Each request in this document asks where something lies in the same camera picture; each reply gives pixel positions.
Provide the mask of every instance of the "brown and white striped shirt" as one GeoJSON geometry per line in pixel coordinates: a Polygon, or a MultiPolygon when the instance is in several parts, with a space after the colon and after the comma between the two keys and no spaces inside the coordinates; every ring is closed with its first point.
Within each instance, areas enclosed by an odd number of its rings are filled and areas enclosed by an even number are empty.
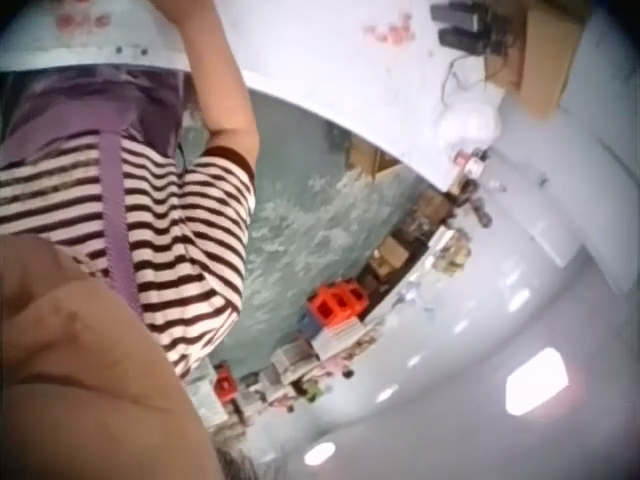
{"type": "MultiPolygon", "coordinates": [[[[238,319],[253,171],[226,148],[184,172],[140,142],[123,139],[121,151],[143,321],[184,377],[238,319]]],[[[39,235],[107,278],[98,134],[47,152],[0,169],[0,234],[39,235]]]]}

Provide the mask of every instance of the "fluorescent light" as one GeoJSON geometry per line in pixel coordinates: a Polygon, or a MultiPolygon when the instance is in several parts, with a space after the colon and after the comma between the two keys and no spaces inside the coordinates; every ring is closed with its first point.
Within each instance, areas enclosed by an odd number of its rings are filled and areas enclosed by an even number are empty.
{"type": "Polygon", "coordinates": [[[389,400],[389,398],[391,398],[391,395],[396,393],[396,390],[398,390],[398,385],[391,385],[389,388],[385,388],[383,391],[381,391],[378,394],[378,398],[376,398],[376,403],[382,403],[385,400],[389,400]]]}
{"type": "Polygon", "coordinates": [[[407,368],[415,367],[418,363],[420,363],[420,360],[422,360],[422,355],[414,355],[407,362],[407,368]]]}
{"type": "Polygon", "coordinates": [[[518,292],[511,298],[509,302],[509,312],[513,313],[527,303],[529,297],[531,296],[531,290],[528,288],[523,288],[522,290],[518,290],[518,292]]]}
{"type": "Polygon", "coordinates": [[[317,467],[326,462],[334,453],[336,453],[336,446],[333,442],[321,443],[307,452],[304,456],[304,463],[310,467],[317,467]]]}
{"type": "Polygon", "coordinates": [[[469,320],[465,319],[465,320],[461,321],[453,329],[453,334],[454,335],[458,335],[459,333],[461,333],[468,326],[469,326],[469,320]]]}
{"type": "Polygon", "coordinates": [[[507,378],[506,409],[511,415],[530,412],[569,385],[562,356],[545,348],[507,378]]]}

